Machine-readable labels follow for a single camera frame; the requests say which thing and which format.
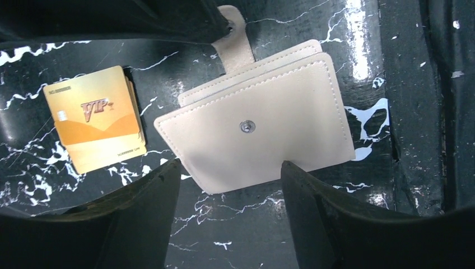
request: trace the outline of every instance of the card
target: card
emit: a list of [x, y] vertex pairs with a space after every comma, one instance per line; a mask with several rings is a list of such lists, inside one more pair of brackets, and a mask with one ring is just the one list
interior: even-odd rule
[[82, 166], [81, 170], [87, 170], [86, 168], [88, 167], [98, 167], [97, 165], [90, 165], [90, 163], [104, 163], [102, 162], [103, 159], [107, 159], [106, 163], [110, 163], [111, 160], [116, 160], [114, 162], [116, 163], [117, 161], [130, 159], [135, 155], [129, 156], [124, 155], [123, 153], [130, 152], [131, 149], [145, 146], [142, 123], [139, 121], [140, 118], [138, 115], [137, 99], [132, 83], [130, 81], [128, 81], [128, 83], [129, 93], [133, 101], [134, 111], [136, 112], [137, 120], [141, 130], [140, 133], [67, 146], [69, 156], [71, 157], [75, 167]]
[[44, 87], [65, 146], [140, 132], [120, 66]]
[[141, 156], [147, 152], [147, 149], [144, 146], [136, 147], [127, 151], [122, 152], [119, 155], [112, 156], [108, 159], [97, 159], [93, 162], [83, 164], [83, 165], [76, 165], [73, 163], [74, 168], [76, 168], [76, 172], [79, 174], [84, 174], [93, 170], [97, 170], [109, 165], [113, 165], [119, 163], [121, 161], [125, 161], [131, 159], [133, 157]]

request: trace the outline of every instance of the stack of cards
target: stack of cards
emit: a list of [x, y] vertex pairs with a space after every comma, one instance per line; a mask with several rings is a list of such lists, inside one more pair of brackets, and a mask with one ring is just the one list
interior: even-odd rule
[[44, 94], [78, 173], [147, 151], [133, 84], [120, 66], [48, 85]]

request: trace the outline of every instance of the card chip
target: card chip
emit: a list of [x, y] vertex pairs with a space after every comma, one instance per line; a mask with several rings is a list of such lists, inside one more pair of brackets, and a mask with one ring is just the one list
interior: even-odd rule
[[68, 120], [68, 117], [66, 116], [66, 112], [64, 110], [58, 111], [58, 119], [60, 122], [64, 122], [65, 120]]

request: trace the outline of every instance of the wallet stitching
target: wallet stitching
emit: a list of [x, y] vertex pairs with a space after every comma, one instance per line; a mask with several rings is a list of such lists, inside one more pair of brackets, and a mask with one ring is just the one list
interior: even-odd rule
[[[161, 125], [162, 123], [167, 122], [167, 121], [169, 121], [169, 120], [172, 120], [172, 119], [174, 119], [174, 118], [177, 118], [177, 117], [179, 117], [179, 116], [181, 116], [181, 115], [188, 114], [188, 113], [190, 113], [190, 112], [199, 110], [199, 109], [204, 108], [205, 106], [208, 106], [208, 105], [210, 105], [210, 104], [212, 104], [212, 103], [216, 103], [216, 102], [221, 101], [221, 100], [223, 100], [223, 99], [225, 99], [225, 98], [228, 98], [228, 97], [230, 97], [230, 96], [233, 96], [233, 95], [238, 94], [238, 93], [240, 93], [240, 92], [243, 92], [243, 91], [245, 91], [245, 90], [248, 90], [248, 89], [251, 89], [251, 88], [253, 88], [253, 87], [256, 87], [257, 85], [265, 84], [265, 83], [270, 82], [270, 81], [273, 81], [273, 80], [275, 80], [275, 79], [277, 79], [277, 78], [279, 78], [279, 77], [285, 77], [285, 76], [287, 76], [287, 75], [289, 75], [289, 74], [291, 74], [291, 73], [294, 73], [294, 72], [296, 72], [296, 71], [300, 71], [300, 70], [302, 70], [302, 69], [304, 69], [304, 68], [307, 68], [307, 67], [309, 67], [309, 66], [313, 66], [313, 65], [316, 64], [316, 63], [323, 63], [323, 64], [325, 65], [325, 69], [327, 70], [327, 74], [328, 74], [328, 81], [329, 81], [330, 86], [331, 86], [331, 88], [332, 88], [333, 100], [335, 101], [335, 107], [336, 107], [336, 110], [337, 110], [337, 113], [338, 113], [338, 117], [339, 117], [339, 120], [340, 120], [340, 124], [341, 124], [341, 127], [342, 127], [343, 136], [344, 136], [344, 139], [345, 139], [345, 140], [348, 140], [348, 138], [347, 138], [347, 136], [346, 136], [346, 132], [344, 131], [343, 119], [342, 119], [341, 113], [340, 113], [340, 111], [339, 111], [339, 105], [338, 105], [338, 100], [337, 100], [337, 97], [336, 97], [335, 89], [333, 88], [333, 82], [332, 82], [332, 77], [331, 77], [331, 74], [330, 74], [330, 69], [328, 68], [328, 65], [327, 65], [326, 61], [322, 61], [322, 60], [318, 60], [318, 61], [315, 61], [315, 62], [306, 64], [306, 65], [304, 65], [304, 66], [297, 67], [297, 68], [295, 68], [295, 69], [293, 69], [293, 70], [290, 70], [290, 71], [288, 71], [288, 72], [286, 72], [286, 73], [273, 76], [273, 77], [268, 78], [268, 79], [266, 79], [266, 80], [264, 80], [264, 81], [261, 81], [261, 82], [257, 82], [257, 83], [255, 83], [255, 84], [252, 84], [252, 85], [250, 85], [250, 86], [247, 86], [247, 87], [245, 87], [245, 88], [242, 88], [242, 89], [240, 89], [240, 90], [238, 90], [238, 91], [235, 91], [235, 92], [232, 92], [232, 93], [230, 93], [230, 94], [227, 94], [227, 95], [225, 95], [225, 96], [223, 96], [223, 97], [220, 97], [219, 99], [210, 101], [210, 102], [208, 102], [208, 103], [206, 103], [206, 104], [204, 104], [204, 105], [201, 105], [201, 106], [199, 106], [199, 107], [197, 107], [197, 108], [194, 108], [194, 109], [192, 109], [192, 110], [185, 111], [185, 112], [183, 112], [183, 113], [181, 113], [181, 114], [178, 114], [178, 115], [176, 115], [176, 116], [174, 116], [174, 117], [171, 117], [171, 118], [169, 118], [169, 119], [163, 120], [162, 122], [159, 122], [160, 131], [161, 131], [161, 133], [163, 133], [163, 135], [165, 136], [165, 140], [166, 140], [167, 142], [169, 142], [169, 145], [173, 148], [173, 152], [176, 154], [176, 156], [177, 156], [178, 158], [180, 158], [180, 157], [181, 157], [180, 151], [179, 151], [178, 148], [175, 146], [175, 144], [173, 144], [173, 141], [170, 139], [170, 137], [168, 137], [168, 135], [166, 134], [166, 132], [163, 130], [162, 125]], [[187, 170], [189, 170], [189, 169], [187, 168], [187, 165], [186, 165], [184, 162], [183, 162], [183, 166], [184, 166]], [[207, 187], [206, 187], [206, 184], [203, 184], [203, 182], [201, 182], [198, 178], [193, 177], [193, 179], [196, 180], [197, 183], [198, 183], [200, 186], [205, 186], [205, 188], [207, 188]]]
[[285, 55], [282, 55], [282, 56], [280, 56], [280, 57], [278, 57], [278, 58], [275, 58], [274, 60], [272, 60], [272, 61], [270, 61], [270, 62], [262, 63], [262, 64], [260, 64], [260, 65], [258, 65], [258, 66], [256, 66], [256, 67], [253, 67], [253, 68], [251, 68], [251, 69], [249, 69], [249, 70], [246, 70], [246, 71], [244, 71], [244, 72], [235, 74], [235, 75], [232, 76], [232, 77], [228, 77], [228, 78], [225, 79], [225, 80], [221, 80], [221, 81], [219, 81], [219, 82], [216, 82], [216, 83], [214, 83], [214, 84], [211, 84], [211, 85], [209, 85], [209, 86], [206, 86], [206, 87], [204, 87], [204, 88], [202, 88], [202, 89], [200, 89], [200, 90], [198, 90], [198, 91], [191, 92], [191, 93], [189, 93], [189, 94], [185, 94], [185, 95], [183, 95], [183, 97], [181, 98], [181, 100], [183, 101], [183, 99], [185, 99], [185, 98], [187, 98], [187, 97], [189, 97], [189, 96], [192, 96], [192, 95], [194, 95], [194, 94], [197, 94], [197, 93], [199, 93], [200, 91], [209, 89], [209, 88], [212, 87], [212, 86], [216, 86], [216, 85], [218, 85], [218, 84], [220, 84], [220, 83], [223, 83], [223, 82], [225, 82], [225, 81], [227, 81], [227, 80], [230, 80], [230, 79], [232, 79], [232, 78], [234, 78], [234, 77], [237, 77], [237, 76], [242, 75], [242, 74], [244, 74], [244, 73], [250, 72], [250, 71], [252, 71], [252, 70], [254, 70], [254, 69], [257, 69], [257, 68], [259, 68], [259, 67], [263, 67], [263, 66], [265, 66], [265, 65], [267, 65], [267, 64], [270, 64], [270, 63], [275, 62], [275, 61], [277, 61], [277, 60], [279, 60], [279, 59], [281, 59], [281, 58], [284, 58], [284, 57], [286, 57], [286, 56], [289, 56], [289, 55], [291, 55], [291, 54], [297, 53], [297, 52], [299, 52], [299, 51], [301, 51], [301, 50], [304, 50], [304, 49], [307, 49], [307, 48], [313, 48], [313, 49], [315, 50], [315, 52], [316, 52], [316, 47], [314, 47], [313, 45], [308, 45], [308, 46], [306, 46], [306, 47], [304, 47], [304, 48], [301, 48], [301, 49], [299, 49], [299, 50], [296, 50], [296, 51], [294, 51], [294, 52], [289, 52], [289, 53], [287, 53], [287, 54], [285, 54]]

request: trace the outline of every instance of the wallet snap button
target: wallet snap button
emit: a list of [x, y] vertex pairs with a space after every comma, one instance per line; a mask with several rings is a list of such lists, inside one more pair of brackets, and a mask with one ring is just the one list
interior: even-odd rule
[[241, 122], [241, 131], [245, 133], [252, 133], [255, 130], [255, 123], [251, 120], [245, 120]]

